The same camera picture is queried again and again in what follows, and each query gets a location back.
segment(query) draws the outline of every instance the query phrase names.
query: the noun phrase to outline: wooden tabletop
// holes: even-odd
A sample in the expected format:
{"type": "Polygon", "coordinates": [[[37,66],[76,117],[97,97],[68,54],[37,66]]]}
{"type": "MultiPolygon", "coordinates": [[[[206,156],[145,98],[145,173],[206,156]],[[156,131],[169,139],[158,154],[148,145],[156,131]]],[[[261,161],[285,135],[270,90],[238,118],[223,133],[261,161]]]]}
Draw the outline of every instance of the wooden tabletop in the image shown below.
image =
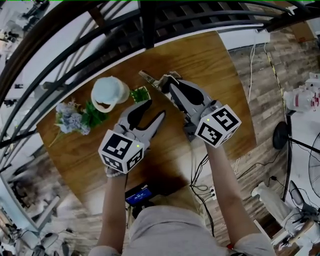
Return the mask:
{"type": "MultiPolygon", "coordinates": [[[[176,191],[189,183],[191,148],[198,156],[206,154],[202,141],[196,139],[191,145],[187,140],[183,132],[183,114],[139,76],[140,70],[147,71],[156,79],[168,71],[177,71],[184,80],[204,88],[213,99],[228,104],[242,121],[235,134],[224,144],[230,160],[241,157],[256,146],[241,81],[218,33],[206,32],[168,42],[110,68],[65,99],[68,102],[73,98],[84,106],[90,99],[95,81],[114,76],[125,82],[131,90],[141,86],[149,90],[153,102],[141,126],[158,112],[166,110],[165,120],[151,140],[151,150],[129,173],[127,190],[148,182],[158,186],[163,193],[176,191]]],[[[125,103],[116,105],[109,113],[108,120],[92,129],[89,135],[77,132],[64,134],[51,147],[48,145],[59,132],[54,125],[56,111],[52,110],[37,125],[43,143],[65,183],[92,213],[101,212],[103,188],[107,181],[98,147],[107,130],[113,129],[122,111],[132,104],[134,101],[129,98],[125,103]]]]}

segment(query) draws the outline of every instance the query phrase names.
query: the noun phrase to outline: forearm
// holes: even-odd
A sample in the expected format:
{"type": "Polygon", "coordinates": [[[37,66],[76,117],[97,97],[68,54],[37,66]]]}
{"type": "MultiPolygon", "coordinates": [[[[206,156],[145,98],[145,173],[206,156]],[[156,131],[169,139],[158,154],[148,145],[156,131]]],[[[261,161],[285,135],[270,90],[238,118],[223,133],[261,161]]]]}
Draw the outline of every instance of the forearm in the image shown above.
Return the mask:
{"type": "Polygon", "coordinates": [[[234,245],[241,238],[260,233],[242,204],[241,190],[223,147],[205,145],[211,166],[216,199],[230,242],[234,245]]]}
{"type": "Polygon", "coordinates": [[[222,205],[241,200],[241,190],[234,171],[222,146],[214,148],[205,144],[211,166],[212,179],[217,200],[222,205]]]}
{"type": "Polygon", "coordinates": [[[109,178],[106,183],[103,210],[102,230],[98,246],[110,246],[122,252],[126,232],[125,205],[126,176],[109,178]]]}

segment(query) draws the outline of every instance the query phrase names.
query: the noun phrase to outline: green leaves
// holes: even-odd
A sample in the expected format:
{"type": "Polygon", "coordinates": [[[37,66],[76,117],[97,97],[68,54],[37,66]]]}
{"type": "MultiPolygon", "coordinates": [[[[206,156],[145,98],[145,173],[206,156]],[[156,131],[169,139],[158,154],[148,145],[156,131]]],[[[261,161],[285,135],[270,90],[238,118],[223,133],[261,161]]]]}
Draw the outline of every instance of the green leaves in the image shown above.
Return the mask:
{"type": "Polygon", "coordinates": [[[133,98],[135,103],[150,99],[150,95],[149,95],[148,90],[145,86],[140,87],[136,90],[130,91],[130,95],[133,98]]]}
{"type": "Polygon", "coordinates": [[[87,101],[85,104],[85,110],[82,114],[81,122],[89,126],[90,128],[94,128],[97,125],[102,124],[108,118],[108,114],[102,113],[95,108],[92,104],[91,100],[87,101]]]}

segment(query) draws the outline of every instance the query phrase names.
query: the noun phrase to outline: blue screen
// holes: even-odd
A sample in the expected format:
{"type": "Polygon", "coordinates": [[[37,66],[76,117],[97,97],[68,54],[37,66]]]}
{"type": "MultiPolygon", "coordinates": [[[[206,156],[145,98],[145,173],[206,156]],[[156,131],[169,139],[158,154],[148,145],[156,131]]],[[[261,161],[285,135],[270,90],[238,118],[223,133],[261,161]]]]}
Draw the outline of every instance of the blue screen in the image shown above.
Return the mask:
{"type": "Polygon", "coordinates": [[[150,190],[146,187],[146,188],[142,189],[141,191],[139,191],[138,193],[135,193],[134,195],[128,197],[126,199],[126,201],[130,205],[135,205],[135,204],[139,203],[140,201],[142,201],[143,199],[148,198],[151,195],[152,194],[151,194],[150,190]]]}

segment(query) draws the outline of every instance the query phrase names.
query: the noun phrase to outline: white box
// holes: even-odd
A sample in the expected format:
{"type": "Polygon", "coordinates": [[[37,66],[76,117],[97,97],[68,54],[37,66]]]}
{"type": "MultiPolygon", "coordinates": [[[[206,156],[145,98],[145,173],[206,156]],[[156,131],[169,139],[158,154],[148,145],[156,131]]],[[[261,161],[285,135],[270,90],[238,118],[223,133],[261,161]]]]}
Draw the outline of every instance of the white box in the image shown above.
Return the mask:
{"type": "Polygon", "coordinates": [[[98,149],[102,162],[121,173],[128,173],[144,158],[145,145],[123,134],[108,130],[98,149]]]}
{"type": "Polygon", "coordinates": [[[240,119],[228,105],[201,118],[195,135],[214,148],[228,140],[241,125],[240,119]]]}

